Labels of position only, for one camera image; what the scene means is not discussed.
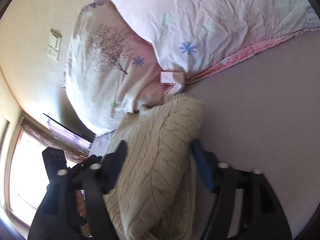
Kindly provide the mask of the person's left hand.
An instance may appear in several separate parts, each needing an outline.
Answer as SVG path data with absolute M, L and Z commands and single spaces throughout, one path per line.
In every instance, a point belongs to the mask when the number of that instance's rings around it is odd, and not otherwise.
M 82 218 L 86 217 L 87 209 L 84 194 L 80 190 L 76 190 L 76 207 Z

